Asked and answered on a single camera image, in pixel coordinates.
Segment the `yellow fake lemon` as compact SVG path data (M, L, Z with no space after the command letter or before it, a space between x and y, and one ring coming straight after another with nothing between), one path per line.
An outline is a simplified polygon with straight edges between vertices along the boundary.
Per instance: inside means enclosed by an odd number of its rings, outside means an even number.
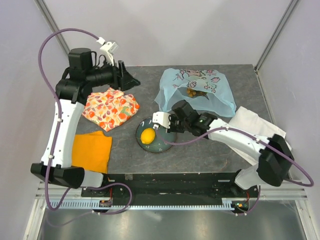
M156 138L156 131L153 128L146 128L140 135L140 141L144 145L151 144Z

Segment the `light blue plastic bag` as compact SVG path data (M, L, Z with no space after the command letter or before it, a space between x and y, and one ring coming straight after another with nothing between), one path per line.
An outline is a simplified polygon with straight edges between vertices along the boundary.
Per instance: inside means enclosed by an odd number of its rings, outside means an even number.
M206 92L205 97L190 98L187 88ZM236 113L236 103L229 82L217 70L166 69L159 81L159 92L154 101L161 112L169 112L179 101L187 101L197 111L214 112L231 118Z

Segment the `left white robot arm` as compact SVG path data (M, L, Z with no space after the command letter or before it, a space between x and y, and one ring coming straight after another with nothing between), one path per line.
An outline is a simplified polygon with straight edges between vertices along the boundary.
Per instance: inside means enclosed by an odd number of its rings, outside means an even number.
M62 187L78 189L92 187L99 197L106 196L110 185L99 172L72 165L72 148L79 119L93 88L108 85L127 91L139 86L120 60L114 61L114 49L101 47L102 66L94 65L96 52L89 48L74 48L68 54L69 66L57 83L55 114L46 150L39 163L33 163L30 172L40 180Z

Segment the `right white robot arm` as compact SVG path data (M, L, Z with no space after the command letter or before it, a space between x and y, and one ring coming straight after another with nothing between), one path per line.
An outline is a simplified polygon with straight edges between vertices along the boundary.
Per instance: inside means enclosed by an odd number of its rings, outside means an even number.
M294 157L284 137L249 133L211 113L198 113L185 100L175 103L172 111L153 115L154 120L167 132L188 131L196 137L218 141L240 150L257 161L257 164L237 172L234 181L229 184L233 196L240 197L252 186L264 183L279 187L288 178Z

